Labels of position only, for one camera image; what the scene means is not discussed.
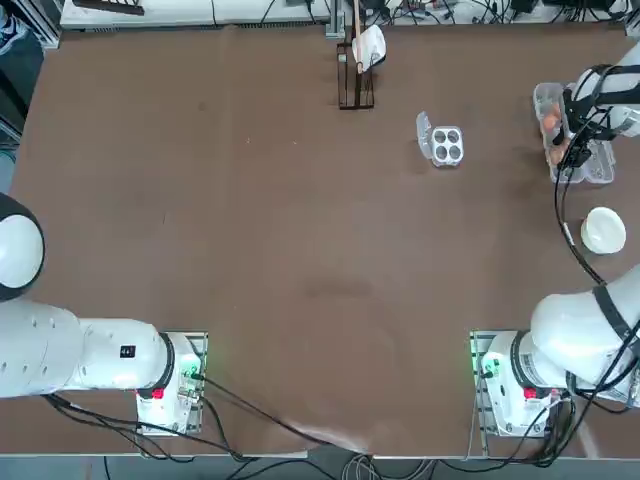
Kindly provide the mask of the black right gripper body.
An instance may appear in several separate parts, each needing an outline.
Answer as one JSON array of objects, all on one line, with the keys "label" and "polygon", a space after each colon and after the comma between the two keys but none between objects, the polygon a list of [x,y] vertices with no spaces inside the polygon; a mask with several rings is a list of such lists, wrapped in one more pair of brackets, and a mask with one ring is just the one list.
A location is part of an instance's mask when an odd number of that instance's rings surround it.
[{"label": "black right gripper body", "polygon": [[565,153],[565,167],[567,169],[580,168],[591,156],[588,141],[571,143]]}]

